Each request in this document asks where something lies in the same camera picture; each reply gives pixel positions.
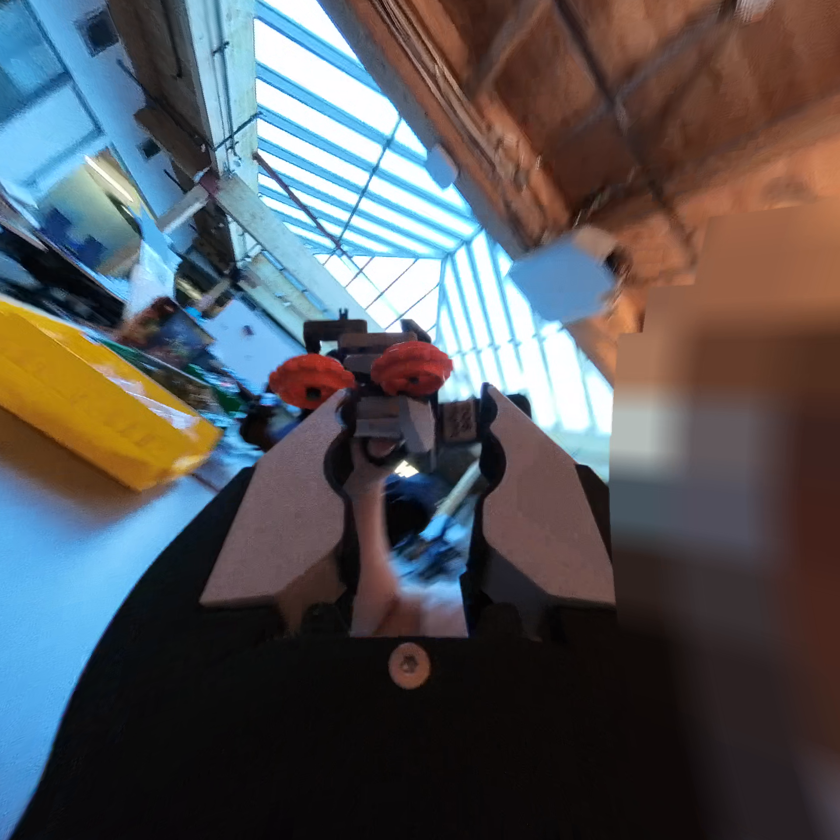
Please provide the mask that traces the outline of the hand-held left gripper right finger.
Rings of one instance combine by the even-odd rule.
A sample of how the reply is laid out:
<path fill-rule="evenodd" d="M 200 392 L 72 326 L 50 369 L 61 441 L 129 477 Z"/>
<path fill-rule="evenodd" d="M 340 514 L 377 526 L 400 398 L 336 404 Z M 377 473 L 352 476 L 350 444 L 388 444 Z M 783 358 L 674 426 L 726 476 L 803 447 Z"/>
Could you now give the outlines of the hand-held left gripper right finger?
<path fill-rule="evenodd" d="M 576 461 L 495 386 L 478 404 L 479 470 L 467 591 L 519 611 L 615 610 L 613 562 Z"/>

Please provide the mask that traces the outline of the person's right forearm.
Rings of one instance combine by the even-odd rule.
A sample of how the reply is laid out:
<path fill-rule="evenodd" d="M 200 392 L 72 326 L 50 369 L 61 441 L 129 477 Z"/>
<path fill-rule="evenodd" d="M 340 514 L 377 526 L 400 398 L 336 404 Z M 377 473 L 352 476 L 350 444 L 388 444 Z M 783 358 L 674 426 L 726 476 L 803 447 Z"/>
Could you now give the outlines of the person's right forearm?
<path fill-rule="evenodd" d="M 392 565 L 386 532 L 385 483 L 392 470 L 368 458 L 353 441 L 353 469 L 343 485 L 350 501 L 360 572 L 353 598 L 350 633 L 357 637 L 468 636 L 463 596 L 456 584 L 405 586 Z"/>

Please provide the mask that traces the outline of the grey beam with orange gears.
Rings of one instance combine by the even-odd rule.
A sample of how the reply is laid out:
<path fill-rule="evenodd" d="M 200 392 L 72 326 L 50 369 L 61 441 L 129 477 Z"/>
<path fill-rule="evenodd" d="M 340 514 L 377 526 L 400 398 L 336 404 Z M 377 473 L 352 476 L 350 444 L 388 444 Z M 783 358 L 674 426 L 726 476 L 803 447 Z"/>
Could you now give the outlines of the grey beam with orange gears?
<path fill-rule="evenodd" d="M 269 375 L 269 390 L 311 415 L 339 397 L 339 416 L 353 436 L 368 444 L 394 444 L 391 457 L 432 473 L 442 445 L 438 394 L 454 364 L 411 319 L 397 332 L 372 332 L 347 308 L 337 318 L 304 322 L 306 352 Z"/>

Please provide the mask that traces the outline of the small white ceiling sensor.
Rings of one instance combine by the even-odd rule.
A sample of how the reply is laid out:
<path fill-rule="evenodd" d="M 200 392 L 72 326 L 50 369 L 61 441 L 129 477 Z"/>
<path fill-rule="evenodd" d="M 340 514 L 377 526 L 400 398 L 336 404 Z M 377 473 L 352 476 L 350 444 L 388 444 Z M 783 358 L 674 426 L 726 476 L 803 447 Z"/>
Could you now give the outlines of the small white ceiling sensor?
<path fill-rule="evenodd" d="M 441 143 L 426 152 L 425 169 L 441 191 L 454 186 L 459 178 L 459 167 Z"/>

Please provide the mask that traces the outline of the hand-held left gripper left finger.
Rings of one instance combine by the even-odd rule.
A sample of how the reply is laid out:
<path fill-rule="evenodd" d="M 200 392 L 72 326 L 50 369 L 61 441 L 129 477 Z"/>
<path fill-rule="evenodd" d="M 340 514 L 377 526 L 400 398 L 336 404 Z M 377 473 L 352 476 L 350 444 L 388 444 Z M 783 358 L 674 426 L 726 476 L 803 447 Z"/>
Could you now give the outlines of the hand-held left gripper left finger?
<path fill-rule="evenodd" d="M 200 597 L 208 608 L 274 606 L 285 624 L 345 591 L 337 550 L 345 503 L 328 457 L 346 435 L 342 389 L 257 462 Z"/>

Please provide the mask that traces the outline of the yellow plastic bin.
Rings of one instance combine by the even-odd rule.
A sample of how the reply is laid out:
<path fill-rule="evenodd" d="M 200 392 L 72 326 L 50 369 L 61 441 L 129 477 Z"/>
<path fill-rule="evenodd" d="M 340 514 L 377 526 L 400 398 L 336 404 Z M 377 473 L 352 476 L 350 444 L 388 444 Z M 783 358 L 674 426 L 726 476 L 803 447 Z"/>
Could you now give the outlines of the yellow plastic bin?
<path fill-rule="evenodd" d="M 77 325 L 2 297 L 1 405 L 124 487 L 192 473 L 222 431 Z"/>

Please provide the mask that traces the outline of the grey desk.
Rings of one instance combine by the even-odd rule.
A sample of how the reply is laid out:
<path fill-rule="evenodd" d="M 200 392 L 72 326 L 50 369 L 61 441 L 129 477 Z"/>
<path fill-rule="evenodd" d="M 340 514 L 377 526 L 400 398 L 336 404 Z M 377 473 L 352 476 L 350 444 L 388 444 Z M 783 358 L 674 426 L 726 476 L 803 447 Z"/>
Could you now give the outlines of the grey desk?
<path fill-rule="evenodd" d="M 144 492 L 2 411 L 1 836 L 39 781 L 68 699 L 126 595 L 236 473 L 232 439 L 193 476 Z"/>

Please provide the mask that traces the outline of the skylight window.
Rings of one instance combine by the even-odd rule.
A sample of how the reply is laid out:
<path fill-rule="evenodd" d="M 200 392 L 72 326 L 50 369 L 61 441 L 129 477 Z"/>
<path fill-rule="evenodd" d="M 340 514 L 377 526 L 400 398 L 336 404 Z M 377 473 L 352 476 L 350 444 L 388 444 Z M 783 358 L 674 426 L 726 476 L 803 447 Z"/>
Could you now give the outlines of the skylight window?
<path fill-rule="evenodd" d="M 443 395 L 522 393 L 573 457 L 606 470 L 613 390 L 509 278 L 511 260 L 363 69 L 319 2 L 256 2 L 259 195 L 382 327 L 427 329 L 455 365 Z"/>

